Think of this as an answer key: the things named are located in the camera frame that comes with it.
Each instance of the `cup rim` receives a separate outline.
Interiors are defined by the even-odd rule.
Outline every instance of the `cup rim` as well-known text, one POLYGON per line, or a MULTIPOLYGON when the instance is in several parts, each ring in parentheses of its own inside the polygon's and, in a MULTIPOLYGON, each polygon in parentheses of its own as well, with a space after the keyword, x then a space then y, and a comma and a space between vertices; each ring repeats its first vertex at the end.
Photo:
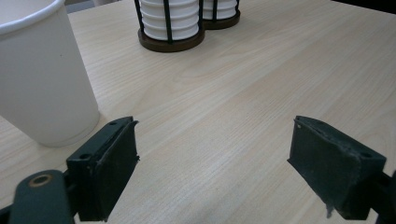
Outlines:
POLYGON ((64 0, 53 0, 48 6, 15 21, 0 24, 0 35, 8 34, 46 19, 64 5, 64 0))

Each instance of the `wood grain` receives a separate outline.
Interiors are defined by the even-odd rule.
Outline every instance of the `wood grain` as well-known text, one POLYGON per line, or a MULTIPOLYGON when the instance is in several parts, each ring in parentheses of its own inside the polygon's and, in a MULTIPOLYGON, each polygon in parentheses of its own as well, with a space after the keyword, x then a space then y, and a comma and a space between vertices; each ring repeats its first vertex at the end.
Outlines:
MULTIPOLYGON (((374 223, 326 218, 287 164, 293 119, 321 119, 396 170, 396 16, 319 0, 240 2, 194 49, 140 46, 133 1, 70 14, 101 120, 133 115, 141 156, 109 223, 374 223)), ((0 205, 89 136, 47 148, 0 119, 0 205)))

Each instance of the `paper cup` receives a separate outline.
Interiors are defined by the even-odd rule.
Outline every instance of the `paper cup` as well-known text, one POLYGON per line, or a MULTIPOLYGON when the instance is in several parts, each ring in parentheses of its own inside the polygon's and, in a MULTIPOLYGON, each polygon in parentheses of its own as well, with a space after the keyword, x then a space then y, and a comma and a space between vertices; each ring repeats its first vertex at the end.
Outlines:
POLYGON ((0 115, 49 147, 75 143, 97 124, 64 0, 2 2, 0 115))

